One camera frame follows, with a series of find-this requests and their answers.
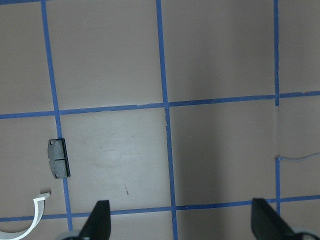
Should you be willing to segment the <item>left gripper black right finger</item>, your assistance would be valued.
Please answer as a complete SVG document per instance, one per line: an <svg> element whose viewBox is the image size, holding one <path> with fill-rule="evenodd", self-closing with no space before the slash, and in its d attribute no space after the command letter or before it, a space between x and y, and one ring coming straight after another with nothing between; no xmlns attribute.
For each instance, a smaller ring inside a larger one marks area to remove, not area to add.
<svg viewBox="0 0 320 240"><path fill-rule="evenodd" d="M289 240L295 235L264 198L251 201L251 231L256 240Z"/></svg>

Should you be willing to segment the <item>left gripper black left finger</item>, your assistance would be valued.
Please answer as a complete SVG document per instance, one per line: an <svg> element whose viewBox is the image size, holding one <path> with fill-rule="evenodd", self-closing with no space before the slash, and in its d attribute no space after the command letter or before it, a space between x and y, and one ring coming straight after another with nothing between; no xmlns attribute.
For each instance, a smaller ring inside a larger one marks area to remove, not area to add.
<svg viewBox="0 0 320 240"><path fill-rule="evenodd" d="M110 236L110 202L108 200L99 200L77 238L79 240L108 240Z"/></svg>

